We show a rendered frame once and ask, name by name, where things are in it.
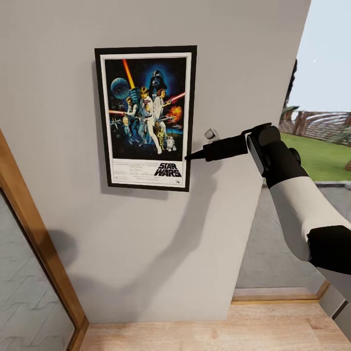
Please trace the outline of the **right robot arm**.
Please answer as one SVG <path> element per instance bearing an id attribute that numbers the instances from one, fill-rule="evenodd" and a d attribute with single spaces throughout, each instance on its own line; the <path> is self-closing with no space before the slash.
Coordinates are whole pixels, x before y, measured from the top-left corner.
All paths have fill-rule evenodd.
<path id="1" fill-rule="evenodd" d="M 308 177 L 300 154 L 281 141 L 279 129 L 269 122 L 220 140 L 211 127 L 205 137 L 208 144 L 185 159 L 208 162 L 248 154 L 249 148 L 266 178 L 288 248 L 312 263 L 351 304 L 351 225 Z"/>

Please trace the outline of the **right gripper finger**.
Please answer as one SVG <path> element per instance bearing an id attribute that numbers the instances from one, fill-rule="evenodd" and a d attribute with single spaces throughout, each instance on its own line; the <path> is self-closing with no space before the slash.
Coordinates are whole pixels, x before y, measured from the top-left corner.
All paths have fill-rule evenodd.
<path id="1" fill-rule="evenodd" d="M 201 158 L 205 158 L 203 149 L 185 157 L 185 159 L 201 159 Z"/>

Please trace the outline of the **poster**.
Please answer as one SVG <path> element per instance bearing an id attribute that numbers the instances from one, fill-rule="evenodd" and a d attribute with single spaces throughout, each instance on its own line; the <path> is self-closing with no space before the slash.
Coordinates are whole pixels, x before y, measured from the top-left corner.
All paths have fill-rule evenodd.
<path id="1" fill-rule="evenodd" d="M 94 50 L 108 187 L 189 192 L 197 45 Z"/>

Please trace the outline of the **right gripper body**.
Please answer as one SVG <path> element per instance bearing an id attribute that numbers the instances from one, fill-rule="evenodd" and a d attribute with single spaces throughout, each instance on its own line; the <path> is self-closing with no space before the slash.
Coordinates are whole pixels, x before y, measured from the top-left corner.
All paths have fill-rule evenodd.
<path id="1" fill-rule="evenodd" d="M 231 137 L 203 146 L 206 161 L 233 157 Z"/>

